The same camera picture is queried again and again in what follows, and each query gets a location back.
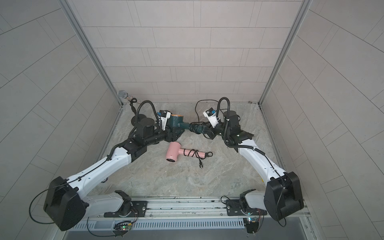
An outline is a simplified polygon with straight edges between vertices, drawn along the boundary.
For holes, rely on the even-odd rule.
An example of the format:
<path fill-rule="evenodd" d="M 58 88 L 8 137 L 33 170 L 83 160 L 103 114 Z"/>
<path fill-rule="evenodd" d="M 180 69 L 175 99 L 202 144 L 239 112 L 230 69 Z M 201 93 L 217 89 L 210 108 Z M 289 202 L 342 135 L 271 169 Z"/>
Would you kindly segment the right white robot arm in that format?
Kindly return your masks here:
<path fill-rule="evenodd" d="M 245 214 L 254 210 L 264 210 L 275 221 L 280 221 L 304 208 L 304 200 L 299 177 L 294 172 L 286 172 L 276 165 L 259 149 L 253 134 L 240 127 L 229 127 L 228 121 L 218 123 L 213 133 L 221 136 L 228 148 L 235 149 L 258 172 L 266 185 L 263 194 L 248 190 L 240 195 L 240 208 Z"/>

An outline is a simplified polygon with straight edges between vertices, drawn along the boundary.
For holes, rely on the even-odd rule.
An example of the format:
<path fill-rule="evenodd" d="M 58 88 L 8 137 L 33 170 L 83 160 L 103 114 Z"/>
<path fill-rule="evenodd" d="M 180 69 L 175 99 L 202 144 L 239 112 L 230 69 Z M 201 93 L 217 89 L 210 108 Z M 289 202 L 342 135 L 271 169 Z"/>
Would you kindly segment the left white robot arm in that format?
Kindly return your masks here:
<path fill-rule="evenodd" d="M 111 152 L 85 170 L 64 179 L 57 177 L 51 181 L 45 203 L 46 214 L 61 231 L 78 224 L 83 218 L 104 213 L 114 213 L 125 217 L 132 212 L 132 199 L 123 191 L 109 195 L 88 197 L 99 183 L 117 170 L 127 166 L 147 151 L 150 145 L 161 141 L 174 142 L 177 138 L 169 130 L 149 137 L 136 136 L 113 146 Z"/>

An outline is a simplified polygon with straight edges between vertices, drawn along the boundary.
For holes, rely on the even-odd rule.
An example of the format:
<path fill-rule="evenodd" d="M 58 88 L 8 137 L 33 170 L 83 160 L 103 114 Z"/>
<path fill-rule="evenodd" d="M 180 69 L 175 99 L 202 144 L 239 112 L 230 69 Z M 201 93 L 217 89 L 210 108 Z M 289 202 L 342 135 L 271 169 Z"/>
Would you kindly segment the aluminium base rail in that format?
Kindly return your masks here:
<path fill-rule="evenodd" d="M 118 194 L 90 196 L 83 200 L 62 200 L 52 215 L 57 225 L 76 225 L 81 220 L 99 216 L 104 218 L 263 218 L 275 221 L 295 215 L 302 208 L 298 202 L 283 202 L 266 209 L 251 207 L 245 198 L 138 198 Z"/>

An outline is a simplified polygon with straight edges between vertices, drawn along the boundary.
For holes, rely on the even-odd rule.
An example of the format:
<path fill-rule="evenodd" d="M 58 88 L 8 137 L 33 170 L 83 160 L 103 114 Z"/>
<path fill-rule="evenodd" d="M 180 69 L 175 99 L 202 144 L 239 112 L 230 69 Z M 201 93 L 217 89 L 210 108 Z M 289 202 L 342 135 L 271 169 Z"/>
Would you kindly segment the black microphone stand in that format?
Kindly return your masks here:
<path fill-rule="evenodd" d="M 129 104 L 131 107 L 132 112 L 134 113 L 134 116 L 131 119 L 131 124 L 133 126 L 136 125 L 136 113 L 137 109 L 135 108 L 134 104 L 138 103 L 138 100 L 132 96 L 130 96 L 126 91 L 120 90 L 118 91 L 118 97 L 121 99 L 123 104 Z"/>

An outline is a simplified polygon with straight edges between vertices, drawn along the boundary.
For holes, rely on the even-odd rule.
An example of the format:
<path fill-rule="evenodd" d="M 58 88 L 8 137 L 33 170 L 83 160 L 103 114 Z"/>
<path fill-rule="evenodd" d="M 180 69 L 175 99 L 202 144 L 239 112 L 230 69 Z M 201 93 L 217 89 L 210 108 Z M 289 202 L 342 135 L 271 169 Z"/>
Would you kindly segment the green hair dryer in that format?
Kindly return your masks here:
<path fill-rule="evenodd" d="M 171 115 L 169 118 L 167 125 L 170 128 L 179 128 L 181 130 L 189 130 L 195 134 L 208 134 L 211 132 L 209 125 L 204 122 L 192 122 L 187 123 L 184 122 L 184 117 L 181 115 Z"/>

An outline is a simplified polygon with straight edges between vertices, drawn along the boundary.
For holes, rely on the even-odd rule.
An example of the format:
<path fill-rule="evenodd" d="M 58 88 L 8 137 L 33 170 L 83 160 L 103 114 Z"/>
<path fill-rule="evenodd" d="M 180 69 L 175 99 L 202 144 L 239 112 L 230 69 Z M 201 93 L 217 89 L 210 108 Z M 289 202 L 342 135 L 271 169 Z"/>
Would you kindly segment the pink hair dryer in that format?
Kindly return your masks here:
<path fill-rule="evenodd" d="M 204 153 L 198 150 L 183 149 L 180 143 L 171 142 L 166 153 L 166 160 L 168 162 L 174 163 L 178 160 L 178 156 L 185 156 L 185 157 L 191 157 L 191 158 L 195 157 L 199 160 L 203 160 L 205 158 L 212 157 L 213 153 L 212 152 Z"/>

